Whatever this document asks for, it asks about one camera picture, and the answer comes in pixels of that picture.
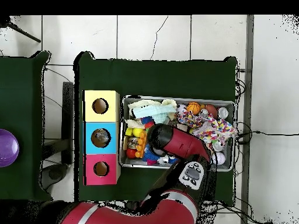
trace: circular hole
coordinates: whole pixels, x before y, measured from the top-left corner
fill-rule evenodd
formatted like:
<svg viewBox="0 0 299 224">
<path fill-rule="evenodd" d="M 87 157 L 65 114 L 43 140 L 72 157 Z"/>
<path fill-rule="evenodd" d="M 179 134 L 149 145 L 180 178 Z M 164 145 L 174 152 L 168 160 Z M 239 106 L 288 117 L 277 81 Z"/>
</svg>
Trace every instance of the circular hole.
<svg viewBox="0 0 299 224">
<path fill-rule="evenodd" d="M 98 148 L 105 148 L 111 140 L 110 133 L 106 129 L 96 129 L 91 134 L 91 141 L 93 145 Z"/>
<path fill-rule="evenodd" d="M 106 162 L 97 162 L 93 166 L 93 171 L 97 176 L 106 176 L 109 172 L 109 166 Z"/>
<path fill-rule="evenodd" d="M 96 99 L 92 103 L 92 109 L 95 113 L 104 114 L 108 110 L 108 102 L 103 98 Z"/>
</svg>

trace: purple plate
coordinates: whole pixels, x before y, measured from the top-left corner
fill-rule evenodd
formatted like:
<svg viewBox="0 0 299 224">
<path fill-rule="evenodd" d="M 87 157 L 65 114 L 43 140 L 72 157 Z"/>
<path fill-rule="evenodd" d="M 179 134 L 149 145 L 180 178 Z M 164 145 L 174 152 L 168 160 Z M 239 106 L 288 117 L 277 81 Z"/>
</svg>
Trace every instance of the purple plate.
<svg viewBox="0 0 299 224">
<path fill-rule="evenodd" d="M 11 165 L 18 154 L 18 140 L 9 131 L 0 129 L 0 167 Z"/>
</svg>

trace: yellow toy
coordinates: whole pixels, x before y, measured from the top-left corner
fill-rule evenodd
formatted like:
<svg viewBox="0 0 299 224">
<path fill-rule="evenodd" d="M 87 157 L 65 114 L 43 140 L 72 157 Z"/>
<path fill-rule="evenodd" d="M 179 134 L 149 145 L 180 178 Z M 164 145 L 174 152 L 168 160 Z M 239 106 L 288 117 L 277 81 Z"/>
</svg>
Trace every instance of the yellow toy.
<svg viewBox="0 0 299 224">
<path fill-rule="evenodd" d="M 139 128 L 134 128 L 133 129 L 133 135 L 137 138 L 140 137 L 140 133 L 142 133 L 143 129 L 139 129 Z"/>
<path fill-rule="evenodd" d="M 133 129 L 132 128 L 127 128 L 125 135 L 131 137 L 133 135 Z"/>
<path fill-rule="evenodd" d="M 190 102 L 187 106 L 187 111 L 192 111 L 194 115 L 200 112 L 200 105 L 197 102 Z"/>
<path fill-rule="evenodd" d="M 146 141 L 147 141 L 147 132 L 143 129 L 140 133 L 140 138 L 138 139 L 139 145 L 136 146 L 137 152 L 135 153 L 135 156 L 137 158 L 143 158 L 145 144 L 147 143 Z"/>
</svg>

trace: green cloth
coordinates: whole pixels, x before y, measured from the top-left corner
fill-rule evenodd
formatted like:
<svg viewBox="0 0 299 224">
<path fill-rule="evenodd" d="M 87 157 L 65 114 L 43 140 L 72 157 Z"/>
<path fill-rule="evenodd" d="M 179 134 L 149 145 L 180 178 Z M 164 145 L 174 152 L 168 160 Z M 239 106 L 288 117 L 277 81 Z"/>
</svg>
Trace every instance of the green cloth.
<svg viewBox="0 0 299 224">
<path fill-rule="evenodd" d="M 20 146 L 16 161 L 0 167 L 0 199 L 51 200 L 39 185 L 41 77 L 48 58 L 45 51 L 31 58 L 0 57 L 0 129 L 13 133 Z"/>
<path fill-rule="evenodd" d="M 116 185 L 83 185 L 83 90 L 115 90 L 121 97 L 142 95 L 235 101 L 236 65 L 234 57 L 225 61 L 126 61 L 93 59 L 89 52 L 80 53 L 74 66 L 79 72 L 75 75 L 80 113 L 77 130 L 80 144 L 79 200 L 140 201 L 164 172 L 162 169 L 122 167 Z M 215 200 L 233 205 L 233 173 L 233 170 L 218 172 Z"/>
</svg>

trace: white plush toy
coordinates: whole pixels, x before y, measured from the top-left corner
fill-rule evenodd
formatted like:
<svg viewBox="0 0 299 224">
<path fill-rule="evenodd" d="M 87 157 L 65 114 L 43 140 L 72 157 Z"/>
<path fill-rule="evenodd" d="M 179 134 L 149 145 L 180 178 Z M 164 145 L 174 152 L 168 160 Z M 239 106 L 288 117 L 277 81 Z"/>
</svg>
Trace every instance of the white plush toy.
<svg viewBox="0 0 299 224">
<path fill-rule="evenodd" d="M 163 157 L 160 157 L 157 161 L 158 161 L 159 164 L 165 165 L 165 164 L 168 163 L 168 160 L 169 160 L 169 156 L 165 155 Z"/>
<path fill-rule="evenodd" d="M 177 115 L 182 115 L 185 112 L 187 112 L 187 106 L 184 104 L 178 104 L 178 107 L 176 108 Z"/>
</svg>

